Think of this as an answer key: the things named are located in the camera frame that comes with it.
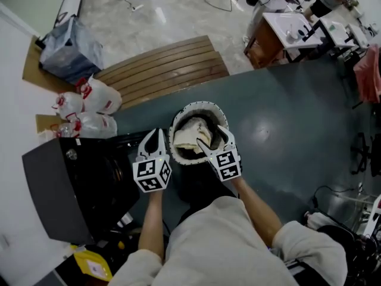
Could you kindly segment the small cardboard sheet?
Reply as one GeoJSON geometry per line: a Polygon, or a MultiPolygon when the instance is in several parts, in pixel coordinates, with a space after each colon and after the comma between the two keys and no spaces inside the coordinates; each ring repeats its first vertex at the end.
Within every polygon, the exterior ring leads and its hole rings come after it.
{"type": "Polygon", "coordinates": [[[40,134],[45,130],[51,130],[52,127],[60,125],[63,122],[63,120],[58,115],[46,114],[35,115],[35,121],[37,134],[40,134]]]}

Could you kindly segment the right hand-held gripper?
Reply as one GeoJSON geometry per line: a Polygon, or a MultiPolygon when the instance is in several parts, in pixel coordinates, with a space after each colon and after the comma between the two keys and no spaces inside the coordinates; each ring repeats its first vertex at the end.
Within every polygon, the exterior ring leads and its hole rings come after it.
{"type": "Polygon", "coordinates": [[[196,142],[219,180],[225,182],[241,176],[241,157],[236,149],[234,135],[221,125],[217,126],[217,132],[223,144],[216,149],[211,149],[202,139],[197,138],[196,142]]]}

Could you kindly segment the wooden slat platform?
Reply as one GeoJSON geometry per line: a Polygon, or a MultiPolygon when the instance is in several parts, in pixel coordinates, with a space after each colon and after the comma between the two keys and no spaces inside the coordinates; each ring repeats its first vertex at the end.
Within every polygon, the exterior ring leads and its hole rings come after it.
{"type": "Polygon", "coordinates": [[[126,109],[228,75],[220,53],[205,35],[144,52],[95,78],[118,91],[126,109]]]}

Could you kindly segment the black washing machine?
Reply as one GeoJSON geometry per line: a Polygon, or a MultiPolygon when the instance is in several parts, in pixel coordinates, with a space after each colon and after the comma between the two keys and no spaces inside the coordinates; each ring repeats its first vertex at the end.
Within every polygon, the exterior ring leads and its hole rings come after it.
{"type": "Polygon", "coordinates": [[[130,158],[106,139],[54,138],[22,156],[30,195],[53,240],[106,240],[139,199],[130,158]]]}

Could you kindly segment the clear water jug red cap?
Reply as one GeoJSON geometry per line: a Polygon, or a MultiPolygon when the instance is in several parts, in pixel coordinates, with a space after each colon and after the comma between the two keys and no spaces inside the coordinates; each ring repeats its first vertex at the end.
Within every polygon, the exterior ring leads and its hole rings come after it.
{"type": "Polygon", "coordinates": [[[85,106],[85,111],[111,115],[121,107],[121,94],[91,76],[81,78],[77,84],[85,106]]]}
{"type": "Polygon", "coordinates": [[[112,116],[94,112],[67,116],[74,137],[108,139],[117,136],[117,122],[112,116]]]}
{"type": "Polygon", "coordinates": [[[85,105],[81,95],[74,92],[63,92],[58,94],[52,108],[62,119],[68,116],[84,112],[85,105]]]}

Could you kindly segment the black bin yellow lid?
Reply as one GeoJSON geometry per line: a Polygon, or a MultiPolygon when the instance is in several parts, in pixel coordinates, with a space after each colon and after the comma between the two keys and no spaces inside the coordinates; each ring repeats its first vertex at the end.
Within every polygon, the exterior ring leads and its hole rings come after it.
{"type": "Polygon", "coordinates": [[[102,281],[110,282],[113,278],[106,260],[98,253],[90,250],[75,251],[74,259],[83,274],[90,275],[102,281]]]}

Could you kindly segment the white tray board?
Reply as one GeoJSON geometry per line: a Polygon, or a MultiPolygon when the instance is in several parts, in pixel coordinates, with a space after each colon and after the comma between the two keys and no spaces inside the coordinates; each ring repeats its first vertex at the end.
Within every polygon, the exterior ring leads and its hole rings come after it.
{"type": "Polygon", "coordinates": [[[352,48],[355,46],[352,36],[350,36],[342,23],[338,21],[331,21],[321,18],[320,22],[325,30],[328,32],[329,37],[333,41],[335,47],[338,48],[352,48]]]}

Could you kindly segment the large cardboard sheet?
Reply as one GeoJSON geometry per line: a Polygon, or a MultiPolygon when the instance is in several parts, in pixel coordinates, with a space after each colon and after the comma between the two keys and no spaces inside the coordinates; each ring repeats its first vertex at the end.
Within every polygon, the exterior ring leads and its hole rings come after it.
{"type": "Polygon", "coordinates": [[[39,67],[42,49],[36,45],[38,37],[33,35],[27,51],[22,79],[47,91],[57,94],[62,92],[75,92],[76,87],[39,67]]]}

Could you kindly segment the white round laundry basket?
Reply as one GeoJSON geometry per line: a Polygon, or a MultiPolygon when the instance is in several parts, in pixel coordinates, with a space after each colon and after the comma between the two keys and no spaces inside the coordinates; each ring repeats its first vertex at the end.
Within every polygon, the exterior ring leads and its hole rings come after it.
{"type": "Polygon", "coordinates": [[[206,121],[209,130],[213,134],[210,146],[211,149],[216,149],[223,144],[221,136],[217,132],[217,126],[221,125],[226,129],[229,128],[226,115],[223,113],[222,109],[213,102],[196,101],[182,108],[172,120],[168,132],[168,140],[172,158],[178,164],[184,166],[201,164],[207,161],[207,157],[204,152],[195,154],[192,150],[176,148],[173,145],[174,133],[193,117],[199,117],[206,121]]]}

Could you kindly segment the person's grey sweatshirt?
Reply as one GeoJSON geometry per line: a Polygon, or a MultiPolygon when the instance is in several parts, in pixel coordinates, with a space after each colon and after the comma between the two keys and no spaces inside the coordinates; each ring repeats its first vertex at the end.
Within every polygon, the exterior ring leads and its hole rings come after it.
{"type": "Polygon", "coordinates": [[[171,233],[165,260],[138,250],[110,286],[299,286],[289,270],[299,263],[313,270],[308,284],[344,286],[345,250],[328,235],[291,221],[272,245],[264,244],[241,200],[220,197],[171,233]]]}

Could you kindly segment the black office chair base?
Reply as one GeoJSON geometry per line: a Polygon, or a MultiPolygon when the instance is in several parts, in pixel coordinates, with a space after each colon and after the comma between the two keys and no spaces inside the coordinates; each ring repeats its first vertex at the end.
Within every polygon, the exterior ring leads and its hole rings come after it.
{"type": "Polygon", "coordinates": [[[361,139],[361,148],[351,146],[351,152],[359,155],[361,160],[358,164],[356,170],[352,170],[352,175],[357,175],[360,172],[365,172],[367,170],[367,165],[370,163],[370,171],[372,177],[375,177],[379,174],[376,166],[376,138],[370,137],[371,146],[368,146],[365,139],[365,134],[363,132],[359,132],[357,137],[361,139]]]}

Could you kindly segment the person's black trousers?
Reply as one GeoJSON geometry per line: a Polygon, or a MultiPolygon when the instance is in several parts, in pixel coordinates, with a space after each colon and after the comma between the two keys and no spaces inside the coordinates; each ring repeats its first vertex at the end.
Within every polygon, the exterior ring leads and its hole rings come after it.
{"type": "Polygon", "coordinates": [[[220,197],[236,198],[213,172],[187,172],[182,176],[178,190],[179,198],[189,205],[177,225],[194,213],[208,207],[220,197]]]}

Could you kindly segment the round black washer door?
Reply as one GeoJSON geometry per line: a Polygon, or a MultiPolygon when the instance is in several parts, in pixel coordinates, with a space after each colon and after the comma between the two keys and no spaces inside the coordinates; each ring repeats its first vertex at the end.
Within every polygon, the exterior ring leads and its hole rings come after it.
{"type": "Polygon", "coordinates": [[[105,140],[105,145],[119,155],[136,154],[139,144],[149,134],[148,130],[119,135],[105,140]]]}

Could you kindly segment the wooden desk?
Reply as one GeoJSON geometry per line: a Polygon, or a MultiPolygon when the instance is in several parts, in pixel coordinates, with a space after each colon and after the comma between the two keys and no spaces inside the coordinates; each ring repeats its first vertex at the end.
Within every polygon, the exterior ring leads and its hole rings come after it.
{"type": "Polygon", "coordinates": [[[274,30],[262,18],[243,51],[254,69],[269,67],[284,59],[284,46],[274,30]]]}

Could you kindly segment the cream white clothes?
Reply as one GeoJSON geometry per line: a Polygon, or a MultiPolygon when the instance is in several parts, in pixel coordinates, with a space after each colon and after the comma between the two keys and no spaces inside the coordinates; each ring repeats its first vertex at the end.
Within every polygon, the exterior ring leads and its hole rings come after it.
{"type": "Polygon", "coordinates": [[[179,130],[174,133],[173,145],[176,148],[192,150],[195,154],[202,153],[197,139],[202,140],[207,146],[211,146],[213,134],[209,130],[204,119],[193,117],[189,119],[179,130]]]}

